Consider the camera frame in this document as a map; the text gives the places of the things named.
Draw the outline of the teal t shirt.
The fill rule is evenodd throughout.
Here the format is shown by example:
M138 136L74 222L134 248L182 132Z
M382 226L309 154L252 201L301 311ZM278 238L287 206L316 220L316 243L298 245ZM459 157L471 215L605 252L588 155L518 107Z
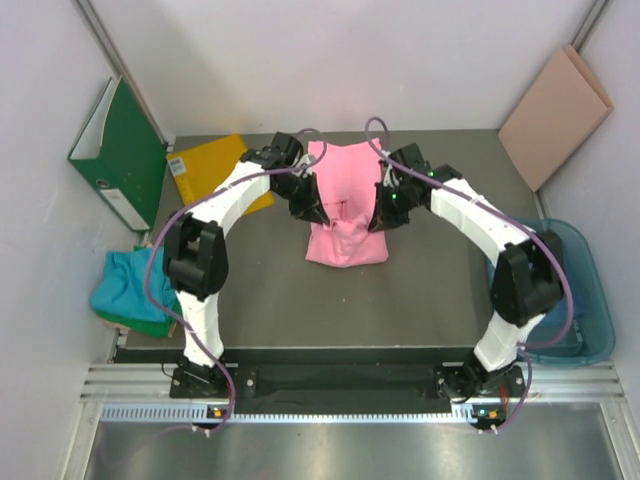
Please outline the teal t shirt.
M138 248L129 252L108 251L105 256L102 280L90 296L95 311L122 317L154 322L171 319L156 307L144 290L144 279L151 248ZM172 309L177 301L169 279L162 270L163 248L160 248L151 265L149 290L151 296L165 309Z

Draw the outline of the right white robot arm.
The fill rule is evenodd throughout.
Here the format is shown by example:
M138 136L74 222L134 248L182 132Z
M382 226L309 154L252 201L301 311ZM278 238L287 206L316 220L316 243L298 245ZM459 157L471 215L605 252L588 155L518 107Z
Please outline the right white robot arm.
M466 372L474 393L490 395L532 330L564 297L562 242L551 230L537 233L503 214L454 168L432 168L416 144L380 155L387 167L375 185L370 231L399 228L411 210L423 207L454 226L493 268L493 314Z

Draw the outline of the pink t shirt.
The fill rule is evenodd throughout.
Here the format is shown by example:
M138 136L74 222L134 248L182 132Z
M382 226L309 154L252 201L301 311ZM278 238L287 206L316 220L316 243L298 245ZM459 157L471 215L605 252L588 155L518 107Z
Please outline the pink t shirt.
M379 157L366 142L347 146L308 143L308 153L325 155L313 167L329 223L311 225L305 259L335 268L379 264L389 253L384 232L370 232L381 181Z

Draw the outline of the green t shirt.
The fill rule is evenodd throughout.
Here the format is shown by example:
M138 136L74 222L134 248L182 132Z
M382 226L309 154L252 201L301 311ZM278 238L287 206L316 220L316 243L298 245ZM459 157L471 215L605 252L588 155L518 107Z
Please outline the green t shirt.
M176 322L172 319L154 322L122 317L102 311L96 311L96 315L116 328L133 331L152 338L171 338L176 328Z

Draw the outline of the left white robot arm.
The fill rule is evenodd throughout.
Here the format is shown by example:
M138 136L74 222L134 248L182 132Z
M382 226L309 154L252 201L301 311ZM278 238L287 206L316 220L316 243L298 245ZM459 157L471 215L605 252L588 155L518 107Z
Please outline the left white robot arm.
M182 311L184 356L197 366L191 381L203 395L220 394L227 382L217 366L224 353L218 299L229 274L227 234L266 193L286 200L297 220L329 224L314 172L327 153L325 139L318 153L307 153L296 136L278 132L270 145L244 152L213 193L184 207L161 232L163 270Z

